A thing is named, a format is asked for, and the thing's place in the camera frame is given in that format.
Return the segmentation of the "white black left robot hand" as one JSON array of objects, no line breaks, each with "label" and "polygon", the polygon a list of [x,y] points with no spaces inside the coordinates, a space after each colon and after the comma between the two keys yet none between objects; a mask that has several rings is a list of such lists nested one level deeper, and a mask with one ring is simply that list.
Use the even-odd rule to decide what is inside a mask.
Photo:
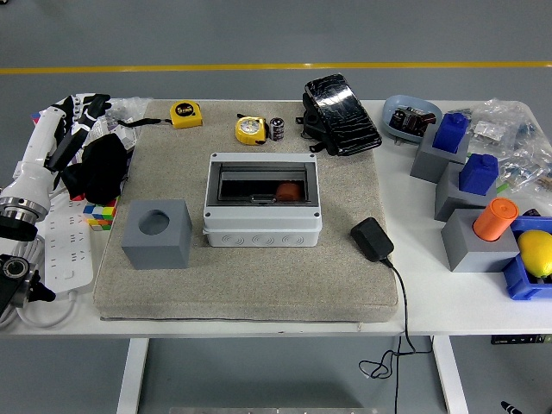
[{"label": "white black left robot hand", "polygon": [[49,211],[56,174],[68,166],[97,119],[109,108],[109,95],[77,94],[43,110],[19,163],[18,175],[1,193],[1,209]]}]

